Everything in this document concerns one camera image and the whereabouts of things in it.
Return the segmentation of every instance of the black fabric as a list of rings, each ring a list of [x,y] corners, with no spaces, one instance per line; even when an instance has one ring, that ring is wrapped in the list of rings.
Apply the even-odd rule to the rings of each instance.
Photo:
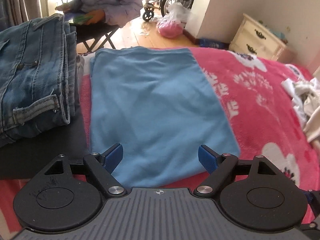
[[[119,28],[118,25],[108,25],[106,23],[95,23],[89,25],[70,24],[70,26],[76,27],[77,43],[100,38],[103,35]]]
[[[79,94],[75,80],[75,116],[69,125],[0,148],[0,179],[29,179],[59,154],[81,163],[88,154]]]

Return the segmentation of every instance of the bed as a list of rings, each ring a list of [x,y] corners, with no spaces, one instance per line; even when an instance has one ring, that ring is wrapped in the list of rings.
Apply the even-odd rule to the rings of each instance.
[[[252,159],[262,154],[299,188],[318,190],[318,154],[306,141],[291,99],[281,87],[281,82],[287,78],[297,80],[303,75],[310,80],[311,74],[293,65],[230,51],[210,48],[190,48],[190,51],[224,109],[241,150],[240,158]],[[89,62],[94,56],[84,55],[84,75],[79,92],[87,144],[92,111]],[[163,187],[193,190],[207,176],[208,173],[203,172]],[[25,183],[21,180],[0,181],[0,234],[5,238],[20,230],[12,201]],[[311,212],[308,212],[304,222],[311,219]]]

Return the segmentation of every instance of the folded blue jeans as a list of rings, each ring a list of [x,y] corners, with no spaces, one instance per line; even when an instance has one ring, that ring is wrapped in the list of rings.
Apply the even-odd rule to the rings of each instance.
[[[63,15],[0,32],[0,147],[70,123],[75,68],[76,32]]]

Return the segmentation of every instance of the drawer handle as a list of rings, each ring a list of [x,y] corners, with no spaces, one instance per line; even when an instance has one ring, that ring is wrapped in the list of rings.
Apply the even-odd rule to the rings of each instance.
[[[256,31],[256,34],[257,36],[260,38],[260,39],[267,39],[265,36],[263,36],[262,32],[259,32],[258,30],[255,30]]]
[[[248,47],[248,51],[250,51],[252,54],[257,55],[257,52],[253,49],[253,47],[251,47],[249,44],[247,44]]]

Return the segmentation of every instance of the person's hand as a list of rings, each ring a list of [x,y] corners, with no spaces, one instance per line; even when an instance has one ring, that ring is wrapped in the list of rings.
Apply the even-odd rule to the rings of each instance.
[[[90,20],[88,20],[85,23],[85,25],[89,25],[89,24],[105,21],[105,19],[106,19],[106,14],[105,14],[104,10],[102,10],[102,9],[95,10],[95,11],[92,11],[90,13],[87,13],[85,16],[92,16],[92,18]]]
[[[60,11],[60,12],[67,12],[67,11],[70,11],[70,5],[68,4],[68,3],[64,3],[64,4],[62,4],[62,5],[60,5],[60,6],[57,6],[56,8],[55,8],[55,10],[56,11]]]

